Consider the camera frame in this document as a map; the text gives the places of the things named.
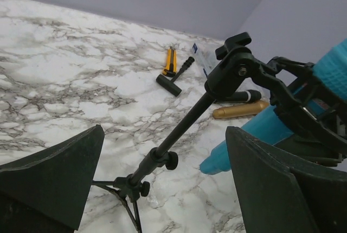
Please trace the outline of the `black microphone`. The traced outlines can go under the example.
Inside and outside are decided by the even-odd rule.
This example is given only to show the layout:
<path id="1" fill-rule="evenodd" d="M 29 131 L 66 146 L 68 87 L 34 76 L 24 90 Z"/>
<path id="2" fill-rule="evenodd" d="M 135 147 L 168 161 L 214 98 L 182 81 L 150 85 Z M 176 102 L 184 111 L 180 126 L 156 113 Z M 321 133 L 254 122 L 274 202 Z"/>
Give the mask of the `black microphone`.
<path id="1" fill-rule="evenodd" d="M 231 97 L 215 100 L 214 103 L 254 103 L 261 100 L 262 95 L 257 90 L 245 90 L 241 92 L 235 92 Z"/>

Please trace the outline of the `gold microphone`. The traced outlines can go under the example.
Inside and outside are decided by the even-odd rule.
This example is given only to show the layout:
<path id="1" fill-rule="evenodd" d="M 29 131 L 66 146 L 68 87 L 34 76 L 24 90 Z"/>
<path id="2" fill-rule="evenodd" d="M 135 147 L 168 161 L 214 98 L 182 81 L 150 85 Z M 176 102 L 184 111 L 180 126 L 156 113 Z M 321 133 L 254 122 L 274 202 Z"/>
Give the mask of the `gold microphone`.
<path id="1" fill-rule="evenodd" d="M 236 106 L 221 107 L 213 110 L 214 119 L 239 118 L 250 115 L 257 115 L 269 106 L 268 102 L 259 100 L 254 103 L 245 103 Z"/>

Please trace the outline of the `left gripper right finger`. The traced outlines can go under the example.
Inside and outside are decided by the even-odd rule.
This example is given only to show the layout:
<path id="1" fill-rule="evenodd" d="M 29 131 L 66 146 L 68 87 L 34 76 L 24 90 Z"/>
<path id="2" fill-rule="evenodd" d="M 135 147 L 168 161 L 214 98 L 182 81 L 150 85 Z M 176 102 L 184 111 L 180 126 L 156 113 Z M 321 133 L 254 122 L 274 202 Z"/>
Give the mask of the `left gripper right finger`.
<path id="1" fill-rule="evenodd" d="M 346 232 L 346 172 L 226 129 L 247 232 Z"/>

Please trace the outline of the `black tripod mic stand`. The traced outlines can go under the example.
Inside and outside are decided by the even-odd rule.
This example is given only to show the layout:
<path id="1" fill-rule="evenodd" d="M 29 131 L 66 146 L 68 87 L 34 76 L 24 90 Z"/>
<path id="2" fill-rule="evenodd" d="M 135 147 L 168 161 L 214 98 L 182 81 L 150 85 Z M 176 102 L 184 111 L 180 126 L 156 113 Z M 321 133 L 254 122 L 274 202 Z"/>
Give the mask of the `black tripod mic stand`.
<path id="1" fill-rule="evenodd" d="M 241 33 L 228 38 L 216 50 L 219 64 L 207 77 L 205 94 L 167 138 L 145 156 L 134 173 L 112 182 L 94 181 L 93 185 L 114 194 L 123 206 L 147 196 L 150 184 L 144 180 L 145 176 L 162 166 L 174 170 L 178 165 L 177 154 L 170 150 L 174 143 L 215 100 L 231 97 L 247 78 L 270 91 L 270 106 L 275 107 L 277 117 L 293 132 L 271 146 L 334 169 L 346 157 L 346 136 L 332 121 L 346 122 L 346 99 L 330 91 L 314 75 L 316 63 L 295 62 L 285 57 L 263 63 L 248 48 L 250 42 L 250 36 Z"/>

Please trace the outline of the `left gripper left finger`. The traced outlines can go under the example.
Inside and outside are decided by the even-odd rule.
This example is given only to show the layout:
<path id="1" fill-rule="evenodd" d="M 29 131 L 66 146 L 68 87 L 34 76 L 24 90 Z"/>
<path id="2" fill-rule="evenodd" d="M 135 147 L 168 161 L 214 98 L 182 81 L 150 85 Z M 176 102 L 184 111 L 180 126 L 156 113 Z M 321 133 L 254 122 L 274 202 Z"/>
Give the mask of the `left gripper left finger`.
<path id="1" fill-rule="evenodd" d="M 1 230 L 78 230 L 104 137 L 96 125 L 1 165 Z"/>

